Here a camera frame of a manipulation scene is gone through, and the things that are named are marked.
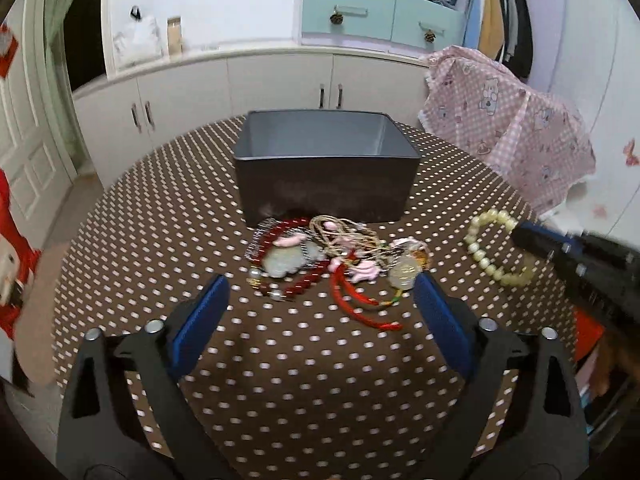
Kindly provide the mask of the clear round pendant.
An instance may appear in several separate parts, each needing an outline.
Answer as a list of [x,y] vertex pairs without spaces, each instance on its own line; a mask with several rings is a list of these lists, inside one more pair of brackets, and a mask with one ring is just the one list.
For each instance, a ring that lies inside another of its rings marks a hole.
[[413,289],[416,277],[430,266],[431,251],[425,242],[415,238],[400,238],[390,244],[387,278],[393,288]]

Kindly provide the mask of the pink white charm keychain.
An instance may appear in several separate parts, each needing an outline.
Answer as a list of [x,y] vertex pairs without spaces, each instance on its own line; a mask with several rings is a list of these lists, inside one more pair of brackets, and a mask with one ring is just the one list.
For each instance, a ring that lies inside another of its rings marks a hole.
[[374,281],[381,274],[381,267],[374,260],[359,260],[353,262],[342,258],[333,258],[329,264],[329,271],[336,273],[342,271],[342,275],[352,284],[364,281]]

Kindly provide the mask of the brown polka dot tablecloth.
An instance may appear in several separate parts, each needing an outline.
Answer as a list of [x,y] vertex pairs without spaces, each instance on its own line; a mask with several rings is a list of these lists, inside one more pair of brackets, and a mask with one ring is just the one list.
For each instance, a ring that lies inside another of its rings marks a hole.
[[[70,245],[54,300],[53,361],[65,388],[82,336],[164,320],[219,273],[228,312],[180,387],[247,479],[399,479],[457,403],[462,379],[448,368],[408,292],[379,318],[380,333],[334,302],[329,274],[293,302],[247,283],[252,240],[241,214],[233,144],[244,117],[198,128],[130,166],[96,203]],[[371,226],[382,240],[414,237],[430,271],[478,316],[518,332],[556,329],[572,356],[573,307],[548,266],[527,287],[491,281],[466,250],[472,217],[494,207],[533,219],[513,188],[482,162],[402,125],[422,152],[404,218]]]

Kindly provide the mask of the red cartoon poster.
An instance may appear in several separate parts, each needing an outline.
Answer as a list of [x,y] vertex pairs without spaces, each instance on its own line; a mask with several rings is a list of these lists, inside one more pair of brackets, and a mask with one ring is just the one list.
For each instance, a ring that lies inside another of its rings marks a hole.
[[17,229],[11,212],[9,181],[1,171],[1,330],[9,340],[14,339],[14,326],[21,315],[24,292],[35,277],[41,257],[38,249]]

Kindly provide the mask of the hanging clothes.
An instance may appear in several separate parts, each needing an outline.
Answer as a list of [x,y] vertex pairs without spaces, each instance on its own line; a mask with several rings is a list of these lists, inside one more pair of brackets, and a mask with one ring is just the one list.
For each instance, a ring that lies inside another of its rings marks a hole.
[[468,0],[461,44],[528,81],[534,62],[534,33],[527,0]]

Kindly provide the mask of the white panel door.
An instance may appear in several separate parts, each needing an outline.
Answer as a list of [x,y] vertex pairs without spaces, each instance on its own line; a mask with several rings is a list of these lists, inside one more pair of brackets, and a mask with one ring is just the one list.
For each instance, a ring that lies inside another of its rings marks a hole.
[[17,229],[33,248],[47,240],[72,186],[44,107],[36,57],[36,0],[15,0],[6,16],[18,47],[1,79],[1,169]]

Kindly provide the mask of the dark grey storage box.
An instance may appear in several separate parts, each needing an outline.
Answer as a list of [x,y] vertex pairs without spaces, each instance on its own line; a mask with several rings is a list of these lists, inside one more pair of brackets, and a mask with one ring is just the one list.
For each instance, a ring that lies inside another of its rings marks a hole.
[[233,158],[251,228],[318,214],[397,221],[421,162],[390,116],[349,110],[254,110]]

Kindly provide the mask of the white low cabinet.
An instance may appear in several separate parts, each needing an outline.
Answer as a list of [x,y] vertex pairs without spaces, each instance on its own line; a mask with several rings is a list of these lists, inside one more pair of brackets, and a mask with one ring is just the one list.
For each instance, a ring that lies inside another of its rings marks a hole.
[[93,166],[109,186],[154,148],[252,110],[366,110],[414,126],[425,73],[420,62],[349,50],[267,50],[99,78],[73,101]]

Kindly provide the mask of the teal drawer unit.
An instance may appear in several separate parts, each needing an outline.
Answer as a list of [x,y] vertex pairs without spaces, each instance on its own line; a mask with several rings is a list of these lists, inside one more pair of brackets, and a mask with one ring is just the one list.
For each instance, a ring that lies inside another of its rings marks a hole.
[[464,16],[426,0],[295,0],[294,36],[306,46],[408,58],[462,44]]

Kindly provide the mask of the white plastic bag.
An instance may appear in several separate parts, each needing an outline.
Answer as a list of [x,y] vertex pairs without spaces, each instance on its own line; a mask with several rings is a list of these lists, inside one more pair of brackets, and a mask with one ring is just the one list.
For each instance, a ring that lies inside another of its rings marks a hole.
[[158,60],[163,56],[160,28],[152,15],[138,6],[130,9],[130,22],[113,37],[114,60],[119,70]]

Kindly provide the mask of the brown paper package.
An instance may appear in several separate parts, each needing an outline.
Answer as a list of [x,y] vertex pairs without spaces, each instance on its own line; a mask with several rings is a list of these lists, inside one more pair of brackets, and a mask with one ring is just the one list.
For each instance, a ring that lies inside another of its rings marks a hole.
[[180,16],[173,16],[167,20],[167,47],[170,56],[182,53],[182,28]]

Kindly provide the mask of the pink butterfly wall sticker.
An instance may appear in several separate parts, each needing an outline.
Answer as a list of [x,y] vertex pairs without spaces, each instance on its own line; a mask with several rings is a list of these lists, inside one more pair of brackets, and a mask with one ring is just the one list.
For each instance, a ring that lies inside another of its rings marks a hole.
[[625,165],[627,167],[635,167],[640,165],[640,157],[634,152],[636,149],[636,140],[631,139],[623,148],[625,155]]

